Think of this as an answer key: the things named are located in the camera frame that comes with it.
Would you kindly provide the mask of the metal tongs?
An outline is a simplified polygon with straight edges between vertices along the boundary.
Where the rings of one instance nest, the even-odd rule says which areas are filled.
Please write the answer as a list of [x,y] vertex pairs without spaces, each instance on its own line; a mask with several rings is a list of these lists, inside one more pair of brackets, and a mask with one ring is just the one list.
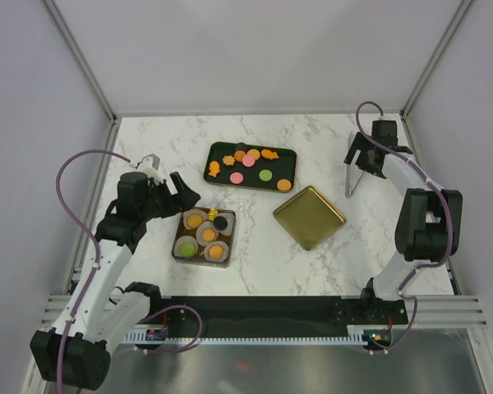
[[357,166],[359,155],[360,152],[357,151],[352,163],[346,166],[344,195],[347,199],[350,199],[352,197],[352,194],[354,193],[364,175],[364,171]]

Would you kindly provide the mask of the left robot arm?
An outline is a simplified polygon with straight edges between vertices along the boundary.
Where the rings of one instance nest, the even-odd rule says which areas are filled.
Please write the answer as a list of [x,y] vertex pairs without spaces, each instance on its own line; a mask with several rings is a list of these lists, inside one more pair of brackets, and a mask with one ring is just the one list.
[[117,197],[94,235],[94,258],[89,272],[76,286],[66,307],[48,331],[37,331],[30,349],[41,377],[57,390],[76,387],[94,391],[108,374],[114,351],[140,321],[156,323],[164,306],[156,285],[133,282],[122,298],[107,310],[108,298],[156,218],[170,218],[194,208],[200,195],[182,177],[170,175],[176,191],[166,181],[144,172],[120,176]]

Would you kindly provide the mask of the orange dotted biscuit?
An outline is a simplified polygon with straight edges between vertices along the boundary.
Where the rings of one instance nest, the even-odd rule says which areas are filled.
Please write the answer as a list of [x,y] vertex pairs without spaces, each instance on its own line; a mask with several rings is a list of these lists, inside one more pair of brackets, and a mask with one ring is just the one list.
[[192,214],[187,219],[187,226],[189,228],[197,228],[204,221],[203,217],[199,214]]

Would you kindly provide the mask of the black sandwich cookie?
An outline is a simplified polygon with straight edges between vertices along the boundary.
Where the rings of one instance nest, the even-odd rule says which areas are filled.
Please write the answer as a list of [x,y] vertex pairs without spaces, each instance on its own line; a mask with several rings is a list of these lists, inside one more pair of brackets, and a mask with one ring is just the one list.
[[218,231],[224,231],[228,226],[228,220],[223,216],[217,216],[213,220],[213,225]]

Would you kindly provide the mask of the orange swirl cookie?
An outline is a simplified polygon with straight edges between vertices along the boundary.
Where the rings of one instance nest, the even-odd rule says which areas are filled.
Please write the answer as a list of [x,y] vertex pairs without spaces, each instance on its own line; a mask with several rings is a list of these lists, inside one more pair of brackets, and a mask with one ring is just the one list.
[[202,238],[206,242],[212,242],[216,238],[216,233],[212,228],[206,228],[202,234]]

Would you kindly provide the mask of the square gold cookie tin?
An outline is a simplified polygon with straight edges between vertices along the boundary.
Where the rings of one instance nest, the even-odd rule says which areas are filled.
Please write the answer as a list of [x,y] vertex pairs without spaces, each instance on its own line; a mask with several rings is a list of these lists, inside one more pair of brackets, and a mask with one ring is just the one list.
[[236,225],[232,210],[192,208],[179,219],[171,255],[180,263],[227,268]]

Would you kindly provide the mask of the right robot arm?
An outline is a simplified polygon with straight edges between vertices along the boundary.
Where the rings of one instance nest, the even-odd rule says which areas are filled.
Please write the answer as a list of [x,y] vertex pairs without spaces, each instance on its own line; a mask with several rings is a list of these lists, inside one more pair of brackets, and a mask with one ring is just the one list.
[[344,163],[391,181],[403,196],[394,231],[396,251],[385,268],[362,289],[359,314],[379,323],[389,305],[403,297],[417,272],[445,264],[459,245],[463,195],[433,181],[412,151],[399,145],[395,121],[372,122],[369,135],[353,134]]

